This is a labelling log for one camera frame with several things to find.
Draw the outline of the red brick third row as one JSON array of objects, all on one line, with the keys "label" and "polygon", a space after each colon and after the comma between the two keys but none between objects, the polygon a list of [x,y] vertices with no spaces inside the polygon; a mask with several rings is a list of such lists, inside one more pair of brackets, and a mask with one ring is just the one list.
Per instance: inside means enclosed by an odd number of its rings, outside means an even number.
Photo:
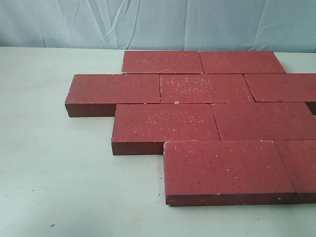
[{"label": "red brick third row", "polygon": [[303,102],[213,104],[221,140],[314,140],[316,119]]}]

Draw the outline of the red brick back row left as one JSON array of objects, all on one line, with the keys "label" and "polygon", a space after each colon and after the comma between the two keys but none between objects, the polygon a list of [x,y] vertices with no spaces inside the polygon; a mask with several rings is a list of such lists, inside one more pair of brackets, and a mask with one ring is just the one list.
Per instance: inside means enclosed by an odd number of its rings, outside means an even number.
[{"label": "red brick back row left", "polygon": [[127,50],[123,74],[203,74],[198,51]]}]

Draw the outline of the red brick front row left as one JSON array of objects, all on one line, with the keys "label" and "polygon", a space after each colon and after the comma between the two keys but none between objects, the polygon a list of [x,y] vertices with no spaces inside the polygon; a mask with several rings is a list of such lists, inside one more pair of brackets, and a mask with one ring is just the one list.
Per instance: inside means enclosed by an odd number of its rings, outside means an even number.
[{"label": "red brick front row left", "polygon": [[166,204],[284,204],[296,191],[274,142],[172,141],[163,147]]}]

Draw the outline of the white backdrop cloth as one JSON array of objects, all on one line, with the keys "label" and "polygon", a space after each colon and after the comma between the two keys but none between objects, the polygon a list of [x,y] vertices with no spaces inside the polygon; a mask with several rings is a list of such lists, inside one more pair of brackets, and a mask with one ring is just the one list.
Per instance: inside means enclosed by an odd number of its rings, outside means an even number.
[{"label": "white backdrop cloth", "polygon": [[316,50],[313,0],[3,0],[1,46]]}]

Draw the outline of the red brick second row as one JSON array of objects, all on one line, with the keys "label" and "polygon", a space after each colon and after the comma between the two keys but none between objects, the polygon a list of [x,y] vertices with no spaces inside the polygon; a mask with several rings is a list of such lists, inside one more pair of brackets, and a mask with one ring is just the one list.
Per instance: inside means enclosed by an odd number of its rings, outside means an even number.
[{"label": "red brick second row", "polygon": [[304,102],[316,114],[315,74],[245,74],[255,102]]},{"label": "red brick second row", "polygon": [[163,104],[248,103],[254,99],[243,75],[160,75]]}]

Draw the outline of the red brick back row right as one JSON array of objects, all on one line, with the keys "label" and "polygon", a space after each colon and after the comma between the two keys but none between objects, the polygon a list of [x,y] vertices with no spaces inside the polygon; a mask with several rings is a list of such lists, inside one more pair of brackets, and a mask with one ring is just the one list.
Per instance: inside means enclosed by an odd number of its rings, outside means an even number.
[{"label": "red brick back row right", "polygon": [[201,51],[205,74],[284,74],[272,51]]}]

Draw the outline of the red brick front row right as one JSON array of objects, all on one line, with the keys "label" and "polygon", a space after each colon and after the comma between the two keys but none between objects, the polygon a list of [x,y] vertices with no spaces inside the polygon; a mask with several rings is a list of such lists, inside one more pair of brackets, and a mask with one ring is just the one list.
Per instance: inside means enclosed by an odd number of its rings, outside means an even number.
[{"label": "red brick front row right", "polygon": [[289,204],[316,202],[316,142],[315,140],[275,141],[296,194]]}]

